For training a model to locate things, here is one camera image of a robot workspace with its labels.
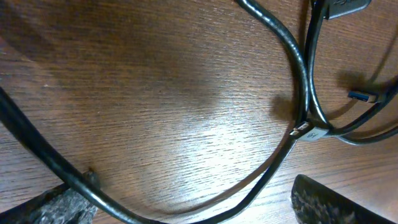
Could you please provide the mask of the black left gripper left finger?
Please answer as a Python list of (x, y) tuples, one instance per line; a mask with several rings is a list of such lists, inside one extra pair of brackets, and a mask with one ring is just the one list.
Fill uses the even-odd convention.
[(91, 224), (98, 208), (63, 183), (1, 213), (1, 223)]

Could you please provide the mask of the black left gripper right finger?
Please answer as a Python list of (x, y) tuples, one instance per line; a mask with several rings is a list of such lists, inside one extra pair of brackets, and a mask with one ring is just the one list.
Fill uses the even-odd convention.
[(300, 224), (391, 223), (303, 174), (296, 176), (290, 199)]

